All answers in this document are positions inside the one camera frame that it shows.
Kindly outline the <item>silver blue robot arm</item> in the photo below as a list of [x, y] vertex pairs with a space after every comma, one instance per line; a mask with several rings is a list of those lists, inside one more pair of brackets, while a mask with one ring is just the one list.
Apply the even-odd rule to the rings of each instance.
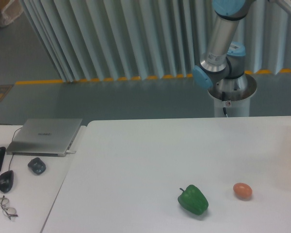
[[236, 79], [244, 74], [245, 47], [237, 44], [229, 52], [239, 21], [246, 17], [252, 0], [214, 0], [217, 17], [206, 52], [192, 69], [194, 81], [204, 89], [222, 79]]

